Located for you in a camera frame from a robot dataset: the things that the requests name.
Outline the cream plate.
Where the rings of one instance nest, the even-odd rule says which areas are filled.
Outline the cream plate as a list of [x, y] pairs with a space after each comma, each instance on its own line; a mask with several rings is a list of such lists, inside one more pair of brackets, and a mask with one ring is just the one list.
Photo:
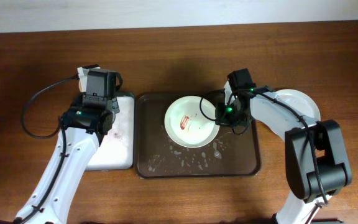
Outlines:
[[180, 146], [198, 148], [209, 144], [218, 135], [216, 108], [199, 96], [184, 96], [166, 110], [164, 126], [169, 138]]

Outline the pale green plate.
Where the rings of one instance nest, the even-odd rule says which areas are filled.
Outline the pale green plate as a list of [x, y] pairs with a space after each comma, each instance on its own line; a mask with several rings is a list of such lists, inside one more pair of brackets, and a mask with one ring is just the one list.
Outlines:
[[[317, 104], [305, 93], [284, 89], [274, 93], [266, 92], [265, 95], [276, 99], [288, 105], [297, 114], [304, 117], [308, 126], [315, 125], [321, 120], [321, 115]], [[264, 124], [266, 124], [277, 136], [282, 140], [285, 139], [285, 132], [293, 128], [304, 128], [299, 119], [288, 109], [262, 97], [264, 99], [264, 109], [262, 116]]]

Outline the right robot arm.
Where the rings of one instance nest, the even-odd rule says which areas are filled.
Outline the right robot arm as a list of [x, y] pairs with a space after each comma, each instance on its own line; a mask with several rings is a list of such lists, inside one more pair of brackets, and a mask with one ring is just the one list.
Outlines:
[[311, 223], [352, 182], [352, 172], [340, 125], [320, 121], [284, 102], [269, 86], [257, 86], [248, 69], [227, 76], [220, 91], [214, 122], [248, 130], [254, 120], [268, 126], [285, 143], [285, 171], [290, 193], [272, 223]]

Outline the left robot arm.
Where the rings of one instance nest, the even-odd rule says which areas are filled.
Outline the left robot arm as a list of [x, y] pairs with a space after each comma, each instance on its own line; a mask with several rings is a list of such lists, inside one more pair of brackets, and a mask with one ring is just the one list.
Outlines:
[[57, 143], [43, 175], [13, 223], [66, 223], [80, 180], [119, 113], [121, 74], [82, 68], [74, 78], [85, 89], [58, 118]]

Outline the white soapy tray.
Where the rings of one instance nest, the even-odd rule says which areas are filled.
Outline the white soapy tray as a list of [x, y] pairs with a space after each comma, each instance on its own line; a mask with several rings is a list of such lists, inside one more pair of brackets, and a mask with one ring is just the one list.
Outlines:
[[135, 96], [130, 92], [119, 92], [117, 102], [120, 112], [86, 171], [126, 170], [133, 166]]

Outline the dark brown tray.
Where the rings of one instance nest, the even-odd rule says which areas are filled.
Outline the dark brown tray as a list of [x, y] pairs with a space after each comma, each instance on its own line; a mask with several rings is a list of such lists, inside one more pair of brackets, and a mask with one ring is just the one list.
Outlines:
[[217, 136], [199, 148], [171, 140], [164, 116], [181, 93], [152, 93], [135, 104], [134, 169], [143, 179], [176, 177], [247, 177], [261, 168], [256, 123], [236, 135], [221, 127]]

